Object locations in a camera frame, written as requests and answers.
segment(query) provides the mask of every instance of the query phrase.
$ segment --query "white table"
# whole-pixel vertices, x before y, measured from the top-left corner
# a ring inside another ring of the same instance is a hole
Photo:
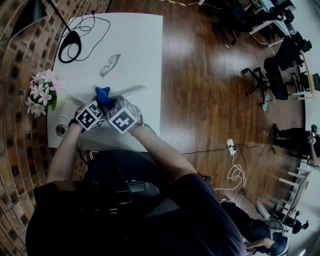
[[[83,102],[90,102],[95,96],[95,87],[110,87],[112,95],[121,94],[134,86],[146,86],[128,100],[140,108],[144,122],[159,135],[160,102],[162,76],[162,32],[163,17],[140,13],[103,13],[96,17],[110,21],[110,29],[103,40],[94,48],[90,57],[84,61],[61,63],[55,58],[53,70],[63,78],[65,83],[65,100],[59,97],[57,107],[47,113],[48,146],[57,148],[62,137],[56,134],[58,124],[65,125],[67,120],[60,115],[72,119],[79,103],[72,101],[67,95],[77,96]],[[82,25],[93,25],[93,18]],[[82,52],[78,59],[88,56],[93,46],[102,38],[109,24],[96,19],[90,34],[81,38]],[[84,32],[77,29],[79,35]],[[62,59],[68,59],[63,52]],[[108,65],[109,58],[121,54],[117,65],[105,77],[99,75],[100,68]],[[81,135],[79,146],[83,150],[102,151],[108,149],[129,149],[146,151],[145,148],[129,133],[120,134],[107,122]]]
[[[269,12],[270,8],[275,7],[274,4],[270,0],[260,0],[262,4],[262,10]],[[274,23],[286,36],[290,35],[290,32],[285,24],[284,21],[279,20],[267,20],[263,24],[256,26],[251,32],[249,32],[250,35],[253,35],[254,33],[258,32],[259,30],[265,28],[266,26]]]

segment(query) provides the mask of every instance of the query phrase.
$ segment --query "black chair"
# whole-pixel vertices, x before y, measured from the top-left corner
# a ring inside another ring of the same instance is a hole
[[[266,77],[262,73],[260,67],[255,68],[253,71],[250,68],[245,68],[243,70],[243,73],[250,72],[258,82],[256,86],[246,93],[246,96],[250,96],[253,91],[260,89],[262,97],[260,106],[262,106],[265,102],[265,91],[269,89],[277,99],[287,100],[289,97],[288,89],[286,83],[282,79],[280,69],[284,71],[287,68],[292,67],[293,61],[300,60],[299,55],[300,48],[290,36],[286,36],[277,54],[264,61],[263,66],[266,71]]]
[[[244,10],[238,0],[221,0],[220,7],[223,9],[220,13],[213,13],[214,16],[219,18],[219,23],[214,24],[212,32],[227,28],[231,33],[233,40],[230,41],[232,45],[237,42],[236,31],[250,32],[257,25],[262,24],[265,21],[273,21],[283,19],[283,15],[278,13],[276,8],[271,8],[269,12],[261,12],[260,14],[252,14],[252,10],[255,7],[253,4],[249,9]]]

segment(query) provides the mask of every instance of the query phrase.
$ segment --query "wooden floor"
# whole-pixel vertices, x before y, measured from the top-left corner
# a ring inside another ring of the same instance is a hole
[[[273,53],[247,33],[242,33],[234,46],[224,41],[220,33],[213,34],[213,22],[207,12],[215,9],[158,0],[113,0],[108,11],[163,16],[160,136],[181,153],[224,148],[229,138],[264,147],[272,123],[281,129],[303,126],[301,101],[271,102],[263,112],[259,91],[245,96],[254,82],[241,70],[263,67],[264,60]],[[259,33],[255,36],[263,40]],[[285,199],[290,186],[281,186],[278,178],[286,178],[288,171],[295,172],[297,163],[273,154],[269,146],[261,157],[259,148],[244,148],[243,154],[245,163],[239,149],[234,163],[245,167],[246,195],[252,201],[257,196]],[[212,177],[215,188],[234,188],[239,183],[227,180],[232,166],[227,150],[185,157],[198,172]],[[218,192],[218,196],[235,200],[239,192],[240,187]],[[253,217],[257,215],[244,197],[239,206]]]

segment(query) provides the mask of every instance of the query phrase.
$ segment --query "black lamp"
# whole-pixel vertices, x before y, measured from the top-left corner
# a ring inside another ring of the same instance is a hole
[[[65,22],[64,18],[61,16],[61,14],[59,13],[55,5],[52,3],[52,1],[51,0],[47,0],[47,1],[52,6],[53,10],[58,15],[60,20],[63,22],[65,27],[69,30],[69,33],[65,36],[65,39],[63,40],[61,47],[59,49],[58,58],[62,63],[73,62],[81,53],[82,45],[81,45],[80,36],[76,31],[71,30],[68,27],[68,24]],[[45,16],[47,16],[47,13],[41,0],[29,0],[29,2],[26,4],[24,9],[22,10],[16,24],[14,25],[10,38],[15,36],[16,34],[19,34],[21,31],[25,30],[27,27],[29,27],[33,23],[36,23],[39,20],[43,19]],[[67,46],[72,44],[76,44],[78,46],[77,54],[73,58],[67,61],[62,60],[61,59],[62,52]]]

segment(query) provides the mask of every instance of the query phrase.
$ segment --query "electrical outlet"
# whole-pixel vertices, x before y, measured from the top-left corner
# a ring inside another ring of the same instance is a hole
[[[232,140],[232,138],[228,139],[226,141],[226,144],[228,145],[228,150],[229,150],[230,155],[233,156],[236,153],[236,151],[234,150],[235,144],[234,144],[234,141]]]

